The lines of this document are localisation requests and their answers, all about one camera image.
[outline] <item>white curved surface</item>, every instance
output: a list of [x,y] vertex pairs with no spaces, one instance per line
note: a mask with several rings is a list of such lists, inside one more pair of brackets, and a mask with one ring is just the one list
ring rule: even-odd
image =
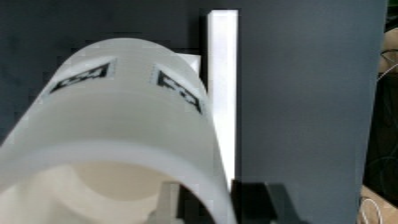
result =
[[[81,82],[69,80],[71,85],[51,92],[67,77],[106,62],[113,67],[104,78]],[[200,100],[202,113],[188,102],[190,98],[152,82],[154,67]],[[28,223],[62,223],[62,219],[71,218],[81,224],[142,223],[156,194],[129,191],[120,184],[129,185],[131,181],[111,176],[122,169],[129,172],[140,166],[145,174],[154,172],[152,178],[158,178],[147,187],[156,189],[163,180],[177,180],[195,193],[215,222],[234,224],[206,105],[195,72],[158,44],[122,38],[85,47],[60,66],[1,146],[0,190],[7,191],[0,195],[0,216],[10,218],[7,214],[17,215],[24,208]],[[103,161],[111,163],[81,169],[87,163]],[[101,180],[106,176],[117,182],[108,188],[106,180]],[[40,199],[39,208],[33,202]],[[136,204],[147,204],[140,206],[147,210],[138,211]],[[131,209],[136,215],[126,214]],[[26,223],[21,219],[12,218],[7,223]]]

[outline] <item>dark background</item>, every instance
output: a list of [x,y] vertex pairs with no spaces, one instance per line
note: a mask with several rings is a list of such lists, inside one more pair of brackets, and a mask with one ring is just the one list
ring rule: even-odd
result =
[[239,9],[236,178],[286,187],[309,223],[353,223],[382,0],[1,0],[1,138],[58,65],[90,42],[142,38],[206,59],[213,8]]

